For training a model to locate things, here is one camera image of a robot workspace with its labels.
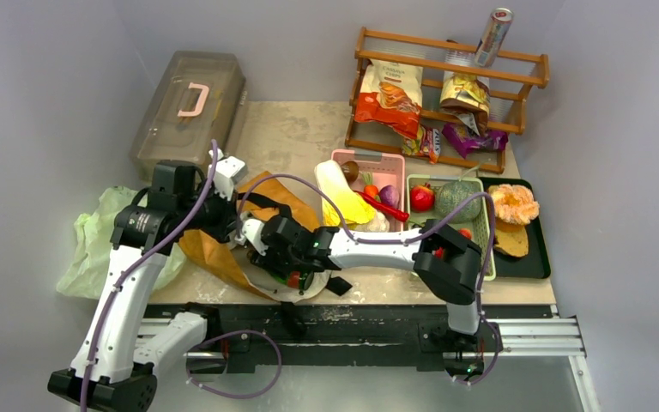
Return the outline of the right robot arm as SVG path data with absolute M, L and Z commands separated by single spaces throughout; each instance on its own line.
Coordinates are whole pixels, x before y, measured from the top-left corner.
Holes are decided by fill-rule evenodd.
M 357 267 L 413 272 L 446 304 L 447 336 L 454 347 L 467 349 L 481 338 L 482 250 L 446 224 L 430 221 L 401 232 L 309 231 L 293 218 L 275 215 L 268 221 L 245 219 L 237 240 L 254 248 L 254 265 L 283 280 Z

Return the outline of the brown paper tote bag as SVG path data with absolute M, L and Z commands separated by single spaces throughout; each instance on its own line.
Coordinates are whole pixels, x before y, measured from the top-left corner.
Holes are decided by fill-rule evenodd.
M 249 212 L 256 211 L 261 221 L 276 215 L 286 215 L 292 216 L 307 229 L 319 227 L 315 210 L 289 191 L 278 179 L 269 179 L 260 184 L 249 195 L 246 207 Z M 233 254 L 236 245 L 230 242 L 222 244 L 200 230 L 191 229 L 184 232 L 178 241 L 178 247 L 188 260 L 223 282 L 262 298 L 275 299 L 272 290 L 259 288 L 251 283 Z M 292 297 L 289 301 L 279 300 L 279 317 L 290 336 L 302 337 L 307 326 L 294 304 L 294 300 L 299 297 L 299 291 L 280 284 L 273 277 L 269 278 L 269 285 L 272 288 L 278 287 L 283 293 L 288 292 Z M 328 290 L 338 296 L 344 295 L 351 288 L 349 282 L 339 276 L 331 276 L 328 272 L 315 275 L 309 287 L 313 292 Z

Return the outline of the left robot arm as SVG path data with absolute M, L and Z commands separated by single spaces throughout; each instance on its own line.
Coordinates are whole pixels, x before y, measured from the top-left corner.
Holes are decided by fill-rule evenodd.
M 118 213 L 111 236 L 106 284 L 89 331 L 70 367 L 51 374 L 47 389 L 82 411 L 145 411 L 157 379 L 191 348 L 221 342 L 214 309 L 190 304 L 168 326 L 136 344 L 143 315 L 173 245 L 185 230 L 202 229 L 227 242 L 235 228 L 236 184 L 246 164 L 160 161 L 149 187 Z

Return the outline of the green drink can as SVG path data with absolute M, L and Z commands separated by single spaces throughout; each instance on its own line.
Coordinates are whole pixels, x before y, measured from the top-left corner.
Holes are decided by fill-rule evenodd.
M 287 286 L 291 289 L 296 289 L 300 294 L 303 294 L 313 283 L 313 272 L 299 272 L 292 271 L 289 274 L 270 273 L 271 276 L 280 284 Z

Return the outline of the toy napa cabbage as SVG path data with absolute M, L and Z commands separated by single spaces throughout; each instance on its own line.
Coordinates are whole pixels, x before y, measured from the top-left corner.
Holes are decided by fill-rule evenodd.
M 366 224 L 376 216 L 375 209 L 350 188 L 336 161 L 318 163 L 314 174 L 318 189 L 340 210 L 349 227 Z

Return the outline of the toy melon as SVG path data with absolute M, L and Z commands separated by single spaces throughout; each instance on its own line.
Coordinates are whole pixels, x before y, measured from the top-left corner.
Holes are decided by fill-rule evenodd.
M 435 191 L 434 211 L 439 216 L 445 217 L 457 208 L 462 201 L 479 191 L 477 184 L 466 180 L 466 177 L 476 170 L 477 167 L 469 169 L 456 179 L 443 184 Z M 480 212 L 481 200 L 476 198 L 461 208 L 450 220 L 450 223 L 473 221 Z

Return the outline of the colourful snack packet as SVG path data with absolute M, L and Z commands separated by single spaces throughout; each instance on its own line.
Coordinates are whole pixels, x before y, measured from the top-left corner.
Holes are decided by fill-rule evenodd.
M 416 137 L 403 138 L 401 153 L 411 157 L 426 157 L 431 164 L 436 164 L 441 152 L 441 133 L 438 129 L 420 124 Z

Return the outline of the toy red chili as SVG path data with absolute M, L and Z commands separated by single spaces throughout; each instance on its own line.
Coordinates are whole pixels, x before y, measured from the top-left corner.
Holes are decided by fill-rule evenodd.
M 375 210 L 380 211 L 399 222 L 406 222 L 409 219 L 409 214 L 407 212 L 403 212 L 399 209 L 381 203 L 369 195 L 366 195 L 364 192 L 356 191 L 355 193 L 359 195 L 366 203 L 370 204 Z

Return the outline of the purple snack bag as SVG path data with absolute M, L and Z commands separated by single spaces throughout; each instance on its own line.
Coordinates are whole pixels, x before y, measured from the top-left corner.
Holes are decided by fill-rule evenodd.
M 508 132 L 500 130 L 490 130 L 486 135 L 478 136 L 468 126 L 453 123 L 445 124 L 442 134 L 463 159 L 476 151 L 504 151 L 509 136 Z

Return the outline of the green plastic grocery bag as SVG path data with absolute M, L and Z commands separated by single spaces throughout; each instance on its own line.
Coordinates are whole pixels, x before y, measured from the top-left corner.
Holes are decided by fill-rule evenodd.
M 73 223 L 76 249 L 56 291 L 64 296 L 97 300 L 108 275 L 114 219 L 130 205 L 137 191 L 112 186 L 104 190 L 92 213 L 81 213 Z

